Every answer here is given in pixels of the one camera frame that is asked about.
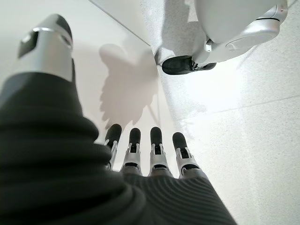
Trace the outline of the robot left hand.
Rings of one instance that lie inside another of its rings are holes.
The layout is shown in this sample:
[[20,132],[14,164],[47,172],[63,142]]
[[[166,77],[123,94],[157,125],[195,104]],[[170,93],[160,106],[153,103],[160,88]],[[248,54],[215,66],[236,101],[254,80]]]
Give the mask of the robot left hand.
[[3,225],[233,225],[182,133],[173,134],[180,175],[171,174],[158,127],[150,131],[150,173],[141,173],[133,128],[119,172],[121,126],[105,143],[82,113],[73,39],[58,14],[21,40],[0,92],[0,222]]

